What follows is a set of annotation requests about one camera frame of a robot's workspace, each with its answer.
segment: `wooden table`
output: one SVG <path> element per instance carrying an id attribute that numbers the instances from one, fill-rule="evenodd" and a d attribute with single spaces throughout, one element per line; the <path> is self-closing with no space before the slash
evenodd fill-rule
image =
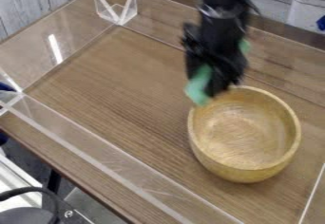
<path id="1" fill-rule="evenodd" d="M 175 1 L 195 4 L 195 0 Z M 168 19 L 181 21 L 181 16 L 187 14 Z M 31 28 L 38 30 L 48 22 L 39 21 Z M 163 36 L 163 26 L 155 24 L 155 28 Z M 85 28 L 80 23 L 69 29 L 77 34 Z M 296 223 L 325 162 L 325 40 L 319 35 L 256 17 L 252 17 L 248 40 L 252 49 L 244 84 L 267 90 L 287 102 L 300 120 L 303 134 L 302 147 L 290 166 L 280 175 L 257 184 L 229 183 L 212 176 L 197 163 L 187 143 L 191 103 L 183 94 L 184 54 L 128 29 L 105 30 L 25 93 L 241 222 Z M 0 118 L 0 125 L 129 222 L 176 223 L 13 114 Z M 100 154 L 100 149 L 88 151 Z"/>

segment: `bowl rim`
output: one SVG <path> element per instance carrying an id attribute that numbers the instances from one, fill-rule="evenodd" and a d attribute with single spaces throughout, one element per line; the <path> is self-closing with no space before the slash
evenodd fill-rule
<path id="1" fill-rule="evenodd" d="M 231 86 L 231 89 L 245 89 L 245 90 L 251 90 L 251 91 L 255 91 L 257 93 L 262 93 L 264 96 L 271 98 L 284 108 L 287 114 L 291 117 L 294 130 L 295 130 L 294 140 L 292 140 L 292 144 L 291 144 L 288 150 L 286 151 L 286 153 L 276 160 L 274 160 L 272 162 L 264 164 L 260 167 L 255 167 L 255 168 L 235 167 L 235 166 L 232 166 L 229 164 L 225 164 L 224 162 L 221 162 L 219 160 L 215 160 L 209 155 L 207 155 L 201 151 L 200 147 L 197 147 L 199 144 L 197 144 L 197 139 L 196 139 L 195 134 L 193 134 L 193 123 L 192 123 L 192 120 L 193 120 L 192 116 L 193 116 L 195 107 L 192 107 L 189 109 L 189 112 L 188 112 L 188 115 L 187 115 L 187 131 L 188 131 L 189 139 L 191 139 L 192 143 L 195 144 L 196 149 L 204 155 L 204 157 L 208 158 L 215 163 L 217 163 L 217 164 L 220 164 L 220 165 L 223 165 L 223 166 L 225 166 L 228 168 L 232 168 L 232 169 L 236 169 L 236 170 L 241 170 L 241 171 L 259 171 L 259 170 L 270 169 L 270 168 L 280 165 L 282 163 L 284 163 L 287 160 L 290 160 L 290 158 L 292 157 L 294 153 L 296 152 L 296 149 L 298 149 L 299 144 L 300 144 L 300 123 L 299 123 L 298 117 L 296 117 L 292 109 L 288 107 L 287 103 L 284 103 L 284 101 L 282 99 L 279 99 L 270 92 L 267 92 L 267 91 L 264 91 L 262 89 L 257 89 L 256 87 L 247 86 L 247 85 Z"/>

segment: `wood grain surface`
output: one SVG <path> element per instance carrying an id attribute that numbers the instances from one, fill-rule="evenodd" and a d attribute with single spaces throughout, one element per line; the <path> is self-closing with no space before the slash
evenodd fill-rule
<path id="1" fill-rule="evenodd" d="M 26 93 L 244 223 L 296 223 L 325 161 L 325 53 L 253 28 L 248 39 L 244 84 L 290 105 L 303 136 L 290 166 L 257 184 L 221 180 L 195 160 L 187 142 L 184 54 L 128 29 L 108 30 Z M 11 114 L 1 117 L 0 125 L 130 222 L 175 222 Z"/>

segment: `wooden bowl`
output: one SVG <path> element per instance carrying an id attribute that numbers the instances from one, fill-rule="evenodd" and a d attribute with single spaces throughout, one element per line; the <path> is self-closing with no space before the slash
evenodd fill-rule
<path id="1" fill-rule="evenodd" d="M 219 177 L 252 183 L 287 166 L 300 142 L 300 126 L 286 103 L 252 87 L 233 87 L 187 118 L 195 157 Z"/>

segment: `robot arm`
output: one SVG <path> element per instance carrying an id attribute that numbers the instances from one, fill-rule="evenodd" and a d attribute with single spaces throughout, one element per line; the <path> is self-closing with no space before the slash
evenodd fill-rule
<path id="1" fill-rule="evenodd" d="M 205 94 L 212 97 L 237 84 L 247 66 L 239 49 L 244 36 L 248 0 L 203 0 L 200 26 L 184 24 L 187 51 L 187 77 L 191 79 L 201 65 L 208 65 L 212 75 Z"/>

